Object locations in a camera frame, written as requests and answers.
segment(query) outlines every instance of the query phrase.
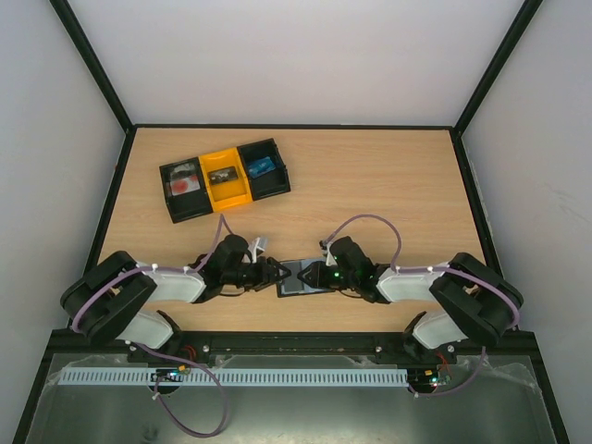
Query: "white wall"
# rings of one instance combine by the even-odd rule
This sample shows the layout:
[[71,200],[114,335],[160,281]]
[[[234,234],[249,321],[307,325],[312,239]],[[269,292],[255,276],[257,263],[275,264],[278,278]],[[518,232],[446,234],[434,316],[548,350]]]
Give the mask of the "white wall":
[[0,2],[0,442],[82,273],[123,132],[47,1]]
[[453,125],[522,0],[70,0],[134,122]]
[[464,137],[574,443],[592,436],[590,23],[586,0],[543,3]]

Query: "blue object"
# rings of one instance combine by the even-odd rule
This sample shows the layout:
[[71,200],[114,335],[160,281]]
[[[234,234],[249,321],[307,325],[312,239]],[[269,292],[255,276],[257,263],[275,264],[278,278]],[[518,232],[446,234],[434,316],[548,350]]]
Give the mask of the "blue object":
[[276,169],[271,157],[264,157],[263,159],[255,160],[247,165],[247,170],[251,179],[257,179],[260,176]]

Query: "red object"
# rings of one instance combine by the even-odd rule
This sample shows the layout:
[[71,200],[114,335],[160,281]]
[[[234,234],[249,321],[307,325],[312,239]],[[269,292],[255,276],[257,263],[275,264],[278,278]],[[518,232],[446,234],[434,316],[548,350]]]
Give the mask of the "red object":
[[185,192],[189,188],[189,185],[187,184],[186,180],[177,180],[177,181],[171,183],[170,188],[176,194],[181,194],[182,192]]

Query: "wooden tabletop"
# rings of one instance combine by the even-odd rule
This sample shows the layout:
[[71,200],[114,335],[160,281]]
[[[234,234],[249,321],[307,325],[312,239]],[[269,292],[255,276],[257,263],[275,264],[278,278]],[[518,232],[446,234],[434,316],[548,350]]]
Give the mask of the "wooden tabletop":
[[[265,255],[318,257],[318,242],[360,213],[389,219],[402,235],[400,265],[432,265],[457,252],[483,254],[450,135],[390,129],[138,129],[101,258],[125,250],[137,261],[183,266],[206,253],[218,214],[173,224],[158,167],[275,138],[292,191],[225,213],[247,241],[269,238]],[[389,228],[358,220],[343,232],[376,262],[396,248]],[[275,287],[190,305],[149,304],[186,330],[402,331],[435,304],[372,304],[339,293],[279,299]]]

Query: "compartment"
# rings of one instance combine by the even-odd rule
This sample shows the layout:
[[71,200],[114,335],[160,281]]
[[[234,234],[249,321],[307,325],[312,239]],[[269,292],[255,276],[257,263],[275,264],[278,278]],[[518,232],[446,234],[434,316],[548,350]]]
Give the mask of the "compartment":
[[197,157],[161,166],[160,178],[166,207],[173,223],[214,211]]
[[247,175],[236,148],[200,155],[199,160],[214,211],[223,211],[253,201]]
[[259,177],[251,177],[247,173],[247,180],[251,187],[251,195],[254,201],[290,191],[290,179],[288,170],[279,155],[278,146],[273,139],[248,143],[238,147],[240,160],[244,171],[249,171],[249,165],[261,159],[269,157],[275,169],[262,174]]

